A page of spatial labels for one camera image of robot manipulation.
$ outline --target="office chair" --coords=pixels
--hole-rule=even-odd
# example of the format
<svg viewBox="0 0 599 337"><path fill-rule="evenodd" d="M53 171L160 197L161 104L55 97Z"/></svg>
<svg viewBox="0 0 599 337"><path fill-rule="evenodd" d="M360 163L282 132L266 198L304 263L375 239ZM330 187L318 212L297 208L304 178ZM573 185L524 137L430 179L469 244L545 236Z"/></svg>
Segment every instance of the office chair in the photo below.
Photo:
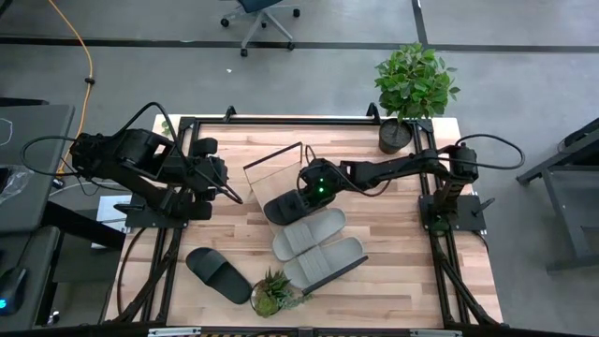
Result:
<svg viewBox="0 0 599 337"><path fill-rule="evenodd" d="M256 32L258 25L261 24L262 28L266 28L267 21L270 21L272 24L274 24L274 27L281 34L287 37L287 39L289 40L289 42L287 43L287 48L290 51L293 51L296 48L296 45L293 43L293 37L291 36L291 34L289 34L289 32L285 30L281 23L274 19L272 14L270 14L270 10L273 8L294 7L290 5L275 6L275 4L278 4L281 1L283 0L238 0L240 5L237 8L235 8L235 10L223 17L223 19L221 20L221 25L227 28L229 25L229 19L234 19L238 16L240 17L245 15L256 16L254 24L252 24L252 27L247 32L247 35L241 42L241 56L247 56L247 49L245 47L247 46L247 43L250 41L250 38L252 38L252 36ZM298 18L300 16L300 10L298 8L293 9L293 16L295 18Z"/></svg>

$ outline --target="potted plant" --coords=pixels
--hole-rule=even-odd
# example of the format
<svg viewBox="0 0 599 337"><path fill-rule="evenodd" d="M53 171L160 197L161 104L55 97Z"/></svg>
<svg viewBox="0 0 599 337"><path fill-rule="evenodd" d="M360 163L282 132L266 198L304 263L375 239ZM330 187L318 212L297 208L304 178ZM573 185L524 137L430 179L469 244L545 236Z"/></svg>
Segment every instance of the potted plant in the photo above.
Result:
<svg viewBox="0 0 599 337"><path fill-rule="evenodd" d="M404 119L442 115L447 98L456 100L460 88L451 86L453 80L447 73L457 69L446 67L443 58L436 58L434 50L423 50L420 43L402 46L376 69L379 104L387 110L387 117L397 116L381 124L378 146L386 154L395 154L412 139Z"/></svg>
<svg viewBox="0 0 599 337"><path fill-rule="evenodd" d="M283 309L292 309L309 300L312 296L294 298L289 288L289 280L282 271L267 271L264 279L258 282L252 291L250 302L256 314L262 317L274 315Z"/></svg>

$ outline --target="orange cable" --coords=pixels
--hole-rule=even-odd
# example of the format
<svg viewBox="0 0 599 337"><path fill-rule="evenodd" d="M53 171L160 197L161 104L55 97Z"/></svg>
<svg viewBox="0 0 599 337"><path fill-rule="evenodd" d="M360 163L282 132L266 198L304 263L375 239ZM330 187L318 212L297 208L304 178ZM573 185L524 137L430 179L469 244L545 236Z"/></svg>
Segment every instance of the orange cable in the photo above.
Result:
<svg viewBox="0 0 599 337"><path fill-rule="evenodd" d="M88 79L90 79L92 81L94 78L94 63L92 62L92 55L90 54L90 51L87 49L87 46L85 46L85 42L83 42L83 39L81 38L81 36L79 35L79 33L77 32L75 27L73 27L71 22L66 18L65 14L63 14L63 12L60 10L60 8L57 7L56 4L54 4L54 2L52 0L48 0L48 2L50 3L50 5L52 5L54 7L54 9L58 13L58 15L60 15L60 17L63 18L63 21L65 21L66 25L68 25L68 28L71 29L73 34L75 34L75 36L77 37L77 40L83 47L83 50L85 51L85 54L87 55L87 62L89 64L89 68L90 68L90 74L89 74ZM79 136L79 134L83 130L83 123L85 122L85 112L87 111L87 102L90 98L91 92L92 92L92 83L87 82L87 90L85 91L85 98L83 99L83 108L81 109L81 120L79 123L79 129L77 130L77 136ZM68 152L65 155L65 161L67 158L68 158ZM60 167L58 168L58 173L62 173L64 171L65 171L65 162L61 163Z"/></svg>

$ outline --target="green leaves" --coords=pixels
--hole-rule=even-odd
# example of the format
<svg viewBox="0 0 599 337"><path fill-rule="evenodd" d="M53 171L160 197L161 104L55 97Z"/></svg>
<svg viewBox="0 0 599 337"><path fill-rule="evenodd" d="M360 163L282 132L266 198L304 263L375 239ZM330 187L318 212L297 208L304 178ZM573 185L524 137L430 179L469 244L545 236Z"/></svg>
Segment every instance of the green leaves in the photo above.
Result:
<svg viewBox="0 0 599 337"><path fill-rule="evenodd" d="M387 116L395 114L398 119L442 115L448 98L457 99L460 91L448 75L457 69L446 67L443 58L435 57L435 50L423 50L419 43L400 46L376 69L379 104Z"/></svg>

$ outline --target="black slide sandal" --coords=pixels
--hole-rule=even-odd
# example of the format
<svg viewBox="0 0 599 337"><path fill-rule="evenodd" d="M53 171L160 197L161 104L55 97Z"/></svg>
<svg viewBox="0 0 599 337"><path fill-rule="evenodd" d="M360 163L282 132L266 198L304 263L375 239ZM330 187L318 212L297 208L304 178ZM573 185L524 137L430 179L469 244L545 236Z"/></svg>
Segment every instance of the black slide sandal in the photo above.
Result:
<svg viewBox="0 0 599 337"><path fill-rule="evenodd" d="M252 287L224 256L211 248L193 250L185 264L206 286L213 288L235 304L244 304Z"/></svg>

